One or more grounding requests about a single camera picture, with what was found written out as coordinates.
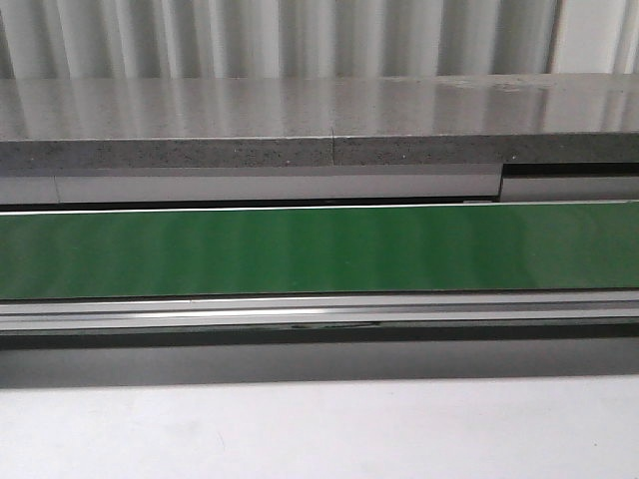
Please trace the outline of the green conveyor belt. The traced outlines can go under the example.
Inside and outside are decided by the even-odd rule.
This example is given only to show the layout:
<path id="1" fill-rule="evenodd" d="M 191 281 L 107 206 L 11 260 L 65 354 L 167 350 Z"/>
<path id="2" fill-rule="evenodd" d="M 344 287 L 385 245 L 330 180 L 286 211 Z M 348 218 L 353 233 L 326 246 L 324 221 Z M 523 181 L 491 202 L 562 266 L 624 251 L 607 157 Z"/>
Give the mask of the green conveyor belt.
<path id="1" fill-rule="evenodd" d="M 634 202 L 26 212 L 5 300 L 638 284 Z"/>

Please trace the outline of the grey stone slab right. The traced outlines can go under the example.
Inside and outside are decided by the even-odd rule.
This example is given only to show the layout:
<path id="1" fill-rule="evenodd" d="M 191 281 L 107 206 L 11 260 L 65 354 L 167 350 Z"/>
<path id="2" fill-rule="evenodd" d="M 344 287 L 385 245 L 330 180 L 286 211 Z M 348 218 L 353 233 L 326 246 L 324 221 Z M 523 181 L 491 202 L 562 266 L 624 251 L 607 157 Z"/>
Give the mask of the grey stone slab right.
<path id="1" fill-rule="evenodd" d="M 343 81 L 334 88 L 332 152 L 341 166 L 635 164 L 638 78 Z"/>

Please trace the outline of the grey stone slab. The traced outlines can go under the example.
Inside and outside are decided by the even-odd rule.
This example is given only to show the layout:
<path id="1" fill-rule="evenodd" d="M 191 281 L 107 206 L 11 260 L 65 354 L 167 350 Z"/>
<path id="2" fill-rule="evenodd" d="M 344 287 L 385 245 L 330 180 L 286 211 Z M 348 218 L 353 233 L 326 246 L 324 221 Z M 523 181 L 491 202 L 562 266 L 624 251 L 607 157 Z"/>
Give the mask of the grey stone slab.
<path id="1" fill-rule="evenodd" d="M 330 93 L 313 80 L 4 80 L 1 168 L 329 166 Z"/>
<path id="2" fill-rule="evenodd" d="M 334 88 L 332 152 L 341 166 L 635 164 L 638 78 L 343 81 Z"/>

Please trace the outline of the grey stone slab left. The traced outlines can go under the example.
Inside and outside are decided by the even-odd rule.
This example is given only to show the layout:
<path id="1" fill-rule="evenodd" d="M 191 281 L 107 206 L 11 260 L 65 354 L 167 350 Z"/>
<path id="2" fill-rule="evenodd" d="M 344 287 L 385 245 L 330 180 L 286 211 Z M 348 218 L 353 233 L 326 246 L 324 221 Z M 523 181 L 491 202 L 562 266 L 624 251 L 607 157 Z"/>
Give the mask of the grey stone slab left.
<path id="1" fill-rule="evenodd" d="M 329 166 L 330 93 L 313 80 L 4 80 L 1 168 Z"/>

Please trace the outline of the white pleated curtain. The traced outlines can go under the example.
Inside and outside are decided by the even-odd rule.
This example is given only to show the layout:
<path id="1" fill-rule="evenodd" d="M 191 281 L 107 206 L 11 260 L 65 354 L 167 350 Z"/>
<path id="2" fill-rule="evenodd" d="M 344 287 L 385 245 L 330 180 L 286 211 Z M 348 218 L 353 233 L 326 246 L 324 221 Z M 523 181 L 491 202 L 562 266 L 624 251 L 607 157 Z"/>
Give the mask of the white pleated curtain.
<path id="1" fill-rule="evenodd" d="M 331 78 L 638 69 L 634 1 L 5 1 L 1 75 Z"/>

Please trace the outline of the rear aluminium conveyor rail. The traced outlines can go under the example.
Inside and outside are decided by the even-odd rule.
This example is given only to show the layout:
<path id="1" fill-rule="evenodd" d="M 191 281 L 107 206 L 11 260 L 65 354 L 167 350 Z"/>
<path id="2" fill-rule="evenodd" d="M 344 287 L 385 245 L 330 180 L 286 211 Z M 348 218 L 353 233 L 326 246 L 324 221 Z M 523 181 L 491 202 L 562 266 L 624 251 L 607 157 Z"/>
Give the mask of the rear aluminium conveyor rail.
<path id="1" fill-rule="evenodd" d="M 635 163 L 6 171 L 4 210 L 635 200 Z"/>

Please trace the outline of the aluminium conveyor rail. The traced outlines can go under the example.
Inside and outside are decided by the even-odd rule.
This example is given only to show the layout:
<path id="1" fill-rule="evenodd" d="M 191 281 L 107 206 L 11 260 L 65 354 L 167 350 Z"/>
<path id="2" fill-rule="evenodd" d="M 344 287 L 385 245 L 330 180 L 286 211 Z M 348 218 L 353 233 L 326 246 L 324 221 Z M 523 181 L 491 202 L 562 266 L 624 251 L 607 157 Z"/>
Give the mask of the aluminium conveyor rail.
<path id="1" fill-rule="evenodd" d="M 635 200 L 635 163 L 6 171 L 4 210 Z"/>
<path id="2" fill-rule="evenodd" d="M 634 336 L 626 290 L 9 301 L 8 350 Z"/>

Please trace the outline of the front aluminium conveyor rail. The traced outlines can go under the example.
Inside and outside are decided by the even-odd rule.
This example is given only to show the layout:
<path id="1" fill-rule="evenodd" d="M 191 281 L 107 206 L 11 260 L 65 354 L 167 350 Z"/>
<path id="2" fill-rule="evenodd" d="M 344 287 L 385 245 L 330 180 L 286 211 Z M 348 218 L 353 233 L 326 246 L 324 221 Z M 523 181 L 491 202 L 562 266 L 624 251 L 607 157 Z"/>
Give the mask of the front aluminium conveyor rail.
<path id="1" fill-rule="evenodd" d="M 8 350 L 634 336 L 626 290 L 9 301 Z"/>

